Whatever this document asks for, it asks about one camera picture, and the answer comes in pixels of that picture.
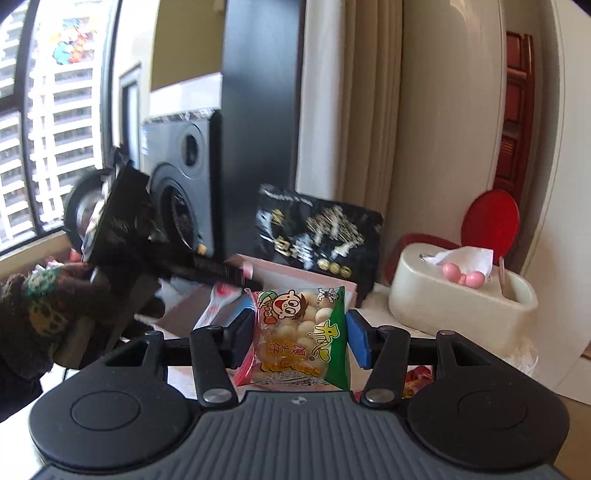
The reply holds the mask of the gloved left hand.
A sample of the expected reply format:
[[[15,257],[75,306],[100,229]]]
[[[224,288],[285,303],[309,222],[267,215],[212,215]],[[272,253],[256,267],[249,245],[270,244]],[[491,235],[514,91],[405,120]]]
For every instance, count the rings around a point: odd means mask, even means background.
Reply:
[[[1,358],[25,380],[50,370],[65,333],[77,321],[113,314],[108,287],[93,284],[92,268],[70,263],[14,274],[1,284]]]

